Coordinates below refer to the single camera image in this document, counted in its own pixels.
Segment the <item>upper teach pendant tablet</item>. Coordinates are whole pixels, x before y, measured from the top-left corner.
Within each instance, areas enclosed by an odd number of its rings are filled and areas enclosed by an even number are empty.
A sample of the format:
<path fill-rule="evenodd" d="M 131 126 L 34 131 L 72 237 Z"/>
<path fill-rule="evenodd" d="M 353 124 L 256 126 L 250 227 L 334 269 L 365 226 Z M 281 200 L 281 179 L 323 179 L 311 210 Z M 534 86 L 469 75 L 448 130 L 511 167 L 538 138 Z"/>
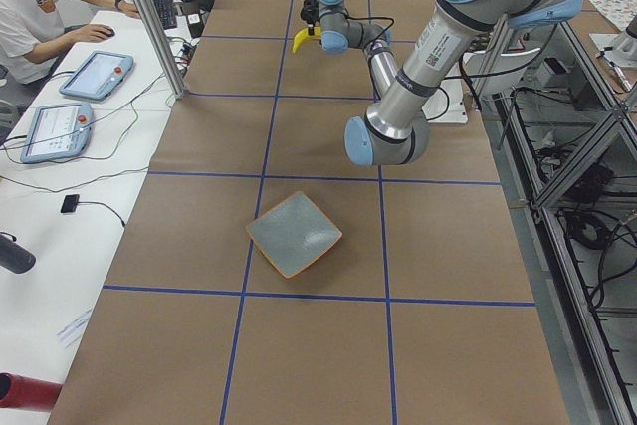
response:
<path fill-rule="evenodd" d="M 93 51 L 59 87 L 59 93 L 73 99 L 101 102 L 124 81 L 134 66 L 130 55 Z"/>

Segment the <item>teach pendant tablet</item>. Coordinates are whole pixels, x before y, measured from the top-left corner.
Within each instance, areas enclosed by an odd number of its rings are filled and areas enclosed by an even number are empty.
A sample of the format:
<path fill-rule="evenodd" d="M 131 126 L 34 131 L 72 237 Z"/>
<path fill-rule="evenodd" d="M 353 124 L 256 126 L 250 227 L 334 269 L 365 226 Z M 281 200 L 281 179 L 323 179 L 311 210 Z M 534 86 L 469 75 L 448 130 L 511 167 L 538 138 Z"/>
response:
<path fill-rule="evenodd" d="M 101 102 L 124 81 L 134 66 L 130 55 L 93 51 L 59 87 L 59 93 L 73 99 Z"/>
<path fill-rule="evenodd" d="M 75 102 L 38 106 L 20 160 L 36 164 L 79 156 L 92 137 L 94 112 L 90 104 Z"/>

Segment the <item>black keyboard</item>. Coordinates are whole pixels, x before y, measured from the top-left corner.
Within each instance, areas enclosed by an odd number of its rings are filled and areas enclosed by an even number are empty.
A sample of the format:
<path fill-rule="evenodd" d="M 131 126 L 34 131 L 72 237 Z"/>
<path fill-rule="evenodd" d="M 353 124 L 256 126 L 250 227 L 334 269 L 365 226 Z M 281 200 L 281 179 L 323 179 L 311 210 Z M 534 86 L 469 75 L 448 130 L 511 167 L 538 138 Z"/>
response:
<path fill-rule="evenodd" d="M 164 30 L 177 27 L 177 15 L 174 0 L 152 0 L 160 24 Z"/>

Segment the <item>lower teach pendant tablet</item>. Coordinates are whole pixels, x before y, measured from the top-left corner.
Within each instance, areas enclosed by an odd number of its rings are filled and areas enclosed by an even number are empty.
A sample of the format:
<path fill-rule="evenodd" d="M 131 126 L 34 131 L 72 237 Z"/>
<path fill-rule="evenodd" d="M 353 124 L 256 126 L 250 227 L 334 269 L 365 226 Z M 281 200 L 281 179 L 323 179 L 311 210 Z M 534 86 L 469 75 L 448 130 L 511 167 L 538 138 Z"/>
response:
<path fill-rule="evenodd" d="M 20 160 L 36 164 L 79 156 L 92 137 L 94 112 L 90 104 L 75 102 L 38 106 Z"/>

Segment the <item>aluminium frame post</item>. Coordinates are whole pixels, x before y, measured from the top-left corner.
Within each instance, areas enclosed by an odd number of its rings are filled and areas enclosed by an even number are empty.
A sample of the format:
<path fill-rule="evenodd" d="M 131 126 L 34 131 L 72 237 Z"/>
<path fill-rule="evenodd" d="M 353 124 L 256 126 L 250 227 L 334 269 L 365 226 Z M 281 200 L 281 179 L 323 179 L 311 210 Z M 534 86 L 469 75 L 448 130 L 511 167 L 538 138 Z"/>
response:
<path fill-rule="evenodd" d="M 138 9 L 144 28 L 158 57 L 174 96 L 179 100 L 185 94 L 185 84 L 178 70 L 169 42 L 164 34 L 160 19 L 152 0 L 133 0 Z"/>

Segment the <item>red cylinder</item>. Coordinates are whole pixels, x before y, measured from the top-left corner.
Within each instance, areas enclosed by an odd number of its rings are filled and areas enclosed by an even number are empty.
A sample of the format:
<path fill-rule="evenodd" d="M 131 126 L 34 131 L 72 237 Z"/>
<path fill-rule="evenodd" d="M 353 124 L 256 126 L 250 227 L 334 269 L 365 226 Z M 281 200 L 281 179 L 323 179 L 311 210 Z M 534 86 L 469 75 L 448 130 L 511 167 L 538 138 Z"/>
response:
<path fill-rule="evenodd" d="M 59 383 L 2 372 L 1 407 L 51 412 L 62 387 L 63 385 Z"/>

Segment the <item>person in white shirt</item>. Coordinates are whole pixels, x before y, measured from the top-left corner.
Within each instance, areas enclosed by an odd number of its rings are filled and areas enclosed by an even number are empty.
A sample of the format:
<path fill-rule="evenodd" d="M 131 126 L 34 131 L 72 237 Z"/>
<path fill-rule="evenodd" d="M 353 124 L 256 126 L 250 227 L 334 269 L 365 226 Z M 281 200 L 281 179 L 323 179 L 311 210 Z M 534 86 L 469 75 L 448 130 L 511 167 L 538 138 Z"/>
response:
<path fill-rule="evenodd" d="M 137 18 L 136 6 L 125 0 L 80 0 Z M 1 66 L 21 85 L 46 78 L 56 61 L 79 42 L 106 40 L 104 24 L 67 30 L 58 0 L 1 0 Z"/>

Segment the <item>black cylinder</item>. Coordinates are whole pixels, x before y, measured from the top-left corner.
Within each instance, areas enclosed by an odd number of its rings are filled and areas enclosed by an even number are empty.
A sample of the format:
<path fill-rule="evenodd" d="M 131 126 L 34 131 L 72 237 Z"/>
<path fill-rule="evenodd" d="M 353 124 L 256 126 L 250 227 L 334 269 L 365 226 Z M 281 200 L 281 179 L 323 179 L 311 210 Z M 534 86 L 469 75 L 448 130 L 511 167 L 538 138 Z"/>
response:
<path fill-rule="evenodd" d="M 15 236 L 1 233 L 0 264 L 1 267 L 14 273 L 23 274 L 33 268 L 36 257 L 17 243 Z"/>

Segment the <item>aluminium frame rack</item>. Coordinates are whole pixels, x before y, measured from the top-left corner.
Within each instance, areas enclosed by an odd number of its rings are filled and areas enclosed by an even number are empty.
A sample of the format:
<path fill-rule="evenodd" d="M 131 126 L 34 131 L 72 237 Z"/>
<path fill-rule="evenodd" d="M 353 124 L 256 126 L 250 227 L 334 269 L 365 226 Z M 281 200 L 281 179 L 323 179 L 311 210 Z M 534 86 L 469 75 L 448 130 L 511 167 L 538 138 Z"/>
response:
<path fill-rule="evenodd" d="M 636 420 L 636 95 L 594 42 L 616 33 L 592 11 L 499 28 L 494 46 L 540 54 L 502 91 L 475 84 L 575 424 Z"/>

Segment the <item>grey square plate orange rim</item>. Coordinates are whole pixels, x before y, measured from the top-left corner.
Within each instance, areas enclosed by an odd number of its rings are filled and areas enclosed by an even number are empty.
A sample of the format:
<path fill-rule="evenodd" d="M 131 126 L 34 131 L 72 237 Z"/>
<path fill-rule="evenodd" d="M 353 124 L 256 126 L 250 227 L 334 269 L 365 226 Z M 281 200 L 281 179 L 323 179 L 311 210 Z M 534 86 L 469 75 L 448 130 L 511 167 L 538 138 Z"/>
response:
<path fill-rule="evenodd" d="M 290 279 L 326 254 L 342 237 L 340 229 L 302 191 L 252 221 L 247 233 L 268 260 Z"/>

